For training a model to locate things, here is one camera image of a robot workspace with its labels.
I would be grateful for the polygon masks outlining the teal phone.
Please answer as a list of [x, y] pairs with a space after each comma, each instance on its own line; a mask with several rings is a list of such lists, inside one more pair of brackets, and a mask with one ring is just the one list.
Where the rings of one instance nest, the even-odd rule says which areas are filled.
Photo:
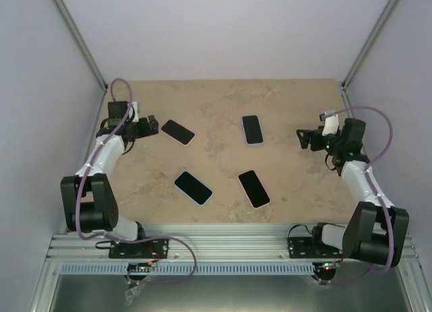
[[246, 144], [259, 145], [263, 143], [263, 133], [257, 115], [245, 115], [242, 117], [242, 126]]

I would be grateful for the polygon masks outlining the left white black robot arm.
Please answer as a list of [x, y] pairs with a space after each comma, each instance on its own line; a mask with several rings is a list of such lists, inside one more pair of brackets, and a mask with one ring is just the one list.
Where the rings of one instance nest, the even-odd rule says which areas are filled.
[[109, 176], [117, 160], [132, 149], [136, 140], [158, 133], [159, 123], [153, 115], [138, 117], [137, 102], [108, 103], [108, 116], [101, 122], [86, 163], [60, 183], [69, 231], [78, 230], [88, 240], [105, 236], [125, 241], [124, 248], [132, 257], [147, 252], [145, 231], [138, 222], [120, 215]]

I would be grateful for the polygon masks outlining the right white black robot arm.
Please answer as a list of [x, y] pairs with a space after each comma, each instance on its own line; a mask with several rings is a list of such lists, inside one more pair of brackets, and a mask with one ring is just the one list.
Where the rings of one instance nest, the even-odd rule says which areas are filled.
[[338, 126], [335, 118], [325, 118], [316, 130], [296, 132], [303, 149], [326, 151], [332, 170], [357, 202], [347, 226], [320, 222], [313, 228], [310, 251], [326, 257], [337, 249], [345, 258], [395, 267], [402, 255], [409, 214], [384, 195], [369, 158], [361, 152], [365, 128], [362, 120], [347, 118]]

